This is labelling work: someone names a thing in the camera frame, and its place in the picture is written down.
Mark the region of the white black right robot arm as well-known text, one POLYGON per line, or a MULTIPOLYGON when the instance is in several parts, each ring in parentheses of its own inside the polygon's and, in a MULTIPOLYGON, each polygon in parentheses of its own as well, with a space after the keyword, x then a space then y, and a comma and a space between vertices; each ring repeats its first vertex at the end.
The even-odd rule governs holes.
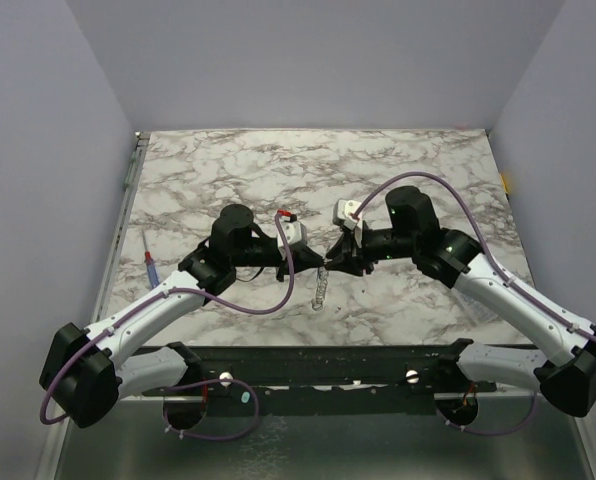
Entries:
POLYGON ((468 342, 437 367, 439 383, 459 391, 471 381, 538 391, 573 417, 596 403, 596 323, 572 313, 524 283, 468 234, 440 226, 431 199, 413 186, 386 198, 391 225, 372 230, 360 204, 340 200, 333 222, 342 235, 326 254, 325 267, 355 276, 370 274, 381 260, 407 258, 425 276, 481 303, 529 339, 534 353, 468 342))

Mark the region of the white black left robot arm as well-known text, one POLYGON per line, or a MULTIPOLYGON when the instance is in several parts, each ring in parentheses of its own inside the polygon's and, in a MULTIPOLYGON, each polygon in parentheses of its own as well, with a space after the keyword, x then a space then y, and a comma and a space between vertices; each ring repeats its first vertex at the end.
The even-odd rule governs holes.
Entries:
POLYGON ((69 418, 86 428, 126 395, 169 387, 180 395, 192 392, 199 371, 174 348, 163 347, 145 359, 135 353, 180 317, 211 302, 255 314, 255 309, 221 296, 235 283, 240 267, 273 268, 278 281, 293 282, 297 273, 323 266, 323 257, 309 247, 306 227, 296 215, 280 210, 274 225, 275 236, 268 236, 248 207, 230 204, 213 222, 209 237, 141 299, 88 327, 69 322, 59 328, 39 378, 45 392, 41 423, 53 425, 69 418), (62 409, 62 417, 48 417, 51 402, 62 409))

